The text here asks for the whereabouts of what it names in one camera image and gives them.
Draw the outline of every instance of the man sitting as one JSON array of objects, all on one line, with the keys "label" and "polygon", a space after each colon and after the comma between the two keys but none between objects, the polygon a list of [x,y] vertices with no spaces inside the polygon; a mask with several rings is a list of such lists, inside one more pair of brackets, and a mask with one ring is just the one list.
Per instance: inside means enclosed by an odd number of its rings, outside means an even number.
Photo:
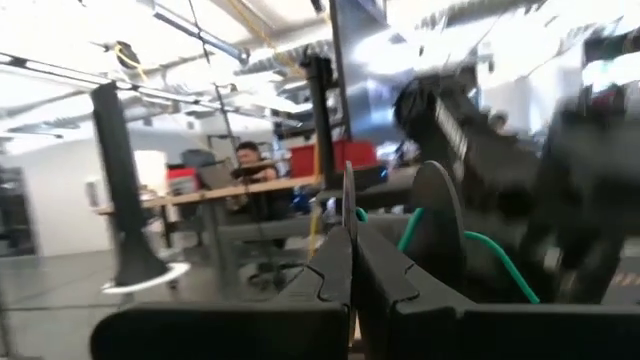
[{"label": "man sitting", "polygon": [[[273,164],[261,165],[264,161],[260,156],[260,149],[253,141],[245,141],[236,148],[240,167],[234,170],[233,178],[243,183],[257,183],[276,180],[279,177],[278,169]],[[283,220],[291,213],[291,191],[274,190],[250,194],[249,199],[236,212],[246,213],[255,221]],[[284,239],[274,240],[274,245],[282,249]]]}]

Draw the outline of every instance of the desk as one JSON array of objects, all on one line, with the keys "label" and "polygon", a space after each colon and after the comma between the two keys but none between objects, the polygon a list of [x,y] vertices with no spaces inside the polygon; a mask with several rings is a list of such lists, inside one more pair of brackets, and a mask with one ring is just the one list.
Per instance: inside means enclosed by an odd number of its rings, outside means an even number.
[{"label": "desk", "polygon": [[[183,205],[194,202],[202,202],[205,200],[215,200],[226,198],[229,196],[243,195],[249,193],[260,193],[265,191],[291,189],[297,186],[312,185],[315,184],[315,177],[307,176],[293,179],[278,179],[273,181],[262,182],[258,184],[251,184],[248,186],[228,186],[220,189],[199,191],[196,193],[177,195],[177,196],[163,196],[151,200],[145,200],[142,202],[143,208],[157,208],[167,205]],[[111,205],[101,207],[94,210],[98,215],[109,215],[113,212]]]},{"label": "desk", "polygon": [[[238,268],[240,262],[236,258],[236,251],[232,240],[226,241],[220,236],[220,227],[229,224],[226,198],[229,196],[249,193],[261,193],[273,190],[290,189],[297,186],[311,185],[316,182],[315,177],[303,177],[293,179],[278,179],[269,182],[251,184],[248,186],[230,186],[221,189],[200,191],[179,196],[159,197],[142,202],[144,208],[160,208],[165,211],[168,206],[186,205],[197,203],[202,210],[204,228],[209,241],[208,248],[211,260],[215,267],[215,277],[219,280],[219,287],[223,297],[229,300],[239,298]],[[117,228],[113,221],[113,208],[111,206],[95,210],[96,214],[109,216],[111,229],[114,234]]]}]

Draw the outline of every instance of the red container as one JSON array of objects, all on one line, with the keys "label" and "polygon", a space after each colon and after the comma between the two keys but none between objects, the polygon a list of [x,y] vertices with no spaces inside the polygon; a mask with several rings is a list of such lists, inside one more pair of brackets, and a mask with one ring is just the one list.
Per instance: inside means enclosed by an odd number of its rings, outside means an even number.
[{"label": "red container", "polygon": [[[313,152],[316,145],[305,145],[291,148],[291,177],[312,176],[314,163]],[[351,161],[354,168],[374,166],[378,164],[376,148],[365,141],[339,140],[333,142],[333,158],[336,171],[343,171],[344,164]]]},{"label": "red container", "polygon": [[180,194],[189,194],[201,188],[194,168],[168,169],[167,181],[171,192]]}]

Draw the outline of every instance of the black cable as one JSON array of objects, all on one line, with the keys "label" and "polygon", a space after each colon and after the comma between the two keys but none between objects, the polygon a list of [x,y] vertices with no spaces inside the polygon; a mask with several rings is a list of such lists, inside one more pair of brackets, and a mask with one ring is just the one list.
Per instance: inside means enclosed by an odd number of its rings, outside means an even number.
[{"label": "black cable", "polygon": [[[202,28],[200,27],[200,23],[198,22],[198,16],[196,15],[196,11],[193,7],[193,0],[188,0],[188,1],[189,1],[189,8],[191,9],[191,16],[193,17],[193,24],[196,27],[196,30],[198,31],[197,37],[198,37],[198,40],[200,40],[200,43],[202,44],[202,52],[204,53],[204,58],[209,68],[211,68],[211,58],[209,56],[209,52],[207,52],[207,47],[206,47],[207,43],[204,40],[204,38],[202,38]],[[220,103],[220,112],[222,113],[222,118],[224,119],[225,126],[227,127],[227,132],[229,133],[229,141],[231,142],[231,146],[233,147],[233,154],[236,159],[236,163],[238,164],[238,166],[241,166],[240,159],[238,158],[238,153],[236,151],[238,144],[236,142],[236,137],[233,136],[233,131],[231,130],[229,115],[225,108],[224,100],[222,99],[222,93],[220,92],[221,86],[219,86],[215,82],[213,86],[216,91],[216,97],[218,99],[218,102]],[[262,222],[260,221],[260,218],[259,218],[259,213],[258,213],[259,209],[258,209],[258,205],[256,204],[256,199],[254,199],[254,197],[252,196],[251,190],[249,189],[249,181],[243,179],[242,184],[244,185],[244,195],[247,197],[247,203],[249,204],[249,207],[251,210],[252,220],[256,224],[258,229],[260,244],[265,249],[267,262],[269,262],[274,268],[274,279],[275,279],[275,277],[280,275],[280,271],[279,271],[278,265],[274,261],[274,256],[271,251],[271,243],[267,242],[267,236],[265,235],[264,229],[262,228]]]}]

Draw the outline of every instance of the black pole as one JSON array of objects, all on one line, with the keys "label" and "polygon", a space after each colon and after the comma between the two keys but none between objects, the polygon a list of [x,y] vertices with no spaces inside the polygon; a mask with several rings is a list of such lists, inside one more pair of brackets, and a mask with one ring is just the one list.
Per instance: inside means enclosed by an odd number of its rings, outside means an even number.
[{"label": "black pole", "polygon": [[142,231],[145,220],[136,167],[117,90],[115,82],[100,85],[91,91],[91,101],[116,224],[114,247],[118,254],[118,272],[114,282],[116,286],[128,286],[156,278],[168,268],[153,253]]},{"label": "black pole", "polygon": [[307,71],[316,124],[316,146],[320,152],[320,171],[324,176],[325,185],[328,186],[332,183],[331,179],[336,171],[329,109],[327,109],[327,86],[332,80],[331,60],[318,55],[309,55],[301,65]]}]

